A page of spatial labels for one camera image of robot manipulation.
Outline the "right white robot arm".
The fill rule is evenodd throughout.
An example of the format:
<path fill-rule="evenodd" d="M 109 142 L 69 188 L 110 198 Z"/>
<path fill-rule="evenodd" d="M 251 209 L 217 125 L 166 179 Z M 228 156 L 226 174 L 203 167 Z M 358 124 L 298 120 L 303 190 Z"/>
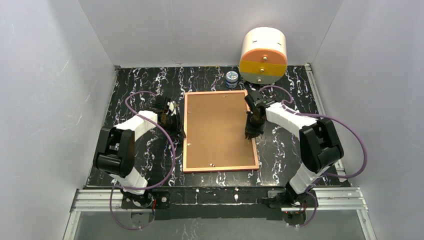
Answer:
<path fill-rule="evenodd" d="M 286 202 L 299 201 L 311 185 L 344 156 L 333 121 L 303 116 L 259 91 L 248 93 L 244 100 L 249 108 L 245 125 L 246 139 L 263 134 L 266 122 L 281 126 L 298 138 L 302 163 L 280 197 Z"/>

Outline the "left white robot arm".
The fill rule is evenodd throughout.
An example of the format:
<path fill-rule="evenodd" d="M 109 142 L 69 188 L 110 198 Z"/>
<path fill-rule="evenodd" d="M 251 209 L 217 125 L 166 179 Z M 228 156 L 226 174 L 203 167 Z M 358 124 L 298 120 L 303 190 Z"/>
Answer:
<path fill-rule="evenodd" d="M 148 181 L 139 173 L 135 164 L 135 142 L 154 128 L 167 137 L 172 156 L 175 157 L 175 138 L 184 138 L 184 126 L 175 101 L 163 95 L 155 95 L 153 105 L 115 126 L 100 129 L 93 167 L 114 178 L 123 192 L 142 196 L 150 189 Z"/>

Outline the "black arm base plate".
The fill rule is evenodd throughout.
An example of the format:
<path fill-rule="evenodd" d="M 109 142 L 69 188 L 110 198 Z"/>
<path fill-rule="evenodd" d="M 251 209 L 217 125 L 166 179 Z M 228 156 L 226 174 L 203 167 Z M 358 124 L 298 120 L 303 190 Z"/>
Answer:
<path fill-rule="evenodd" d="M 124 193 L 123 210 L 146 210 L 156 220 L 258 218 L 305 221 L 306 211 L 317 206 L 316 193 L 296 198 L 284 187 L 158 187 L 142 196 Z"/>

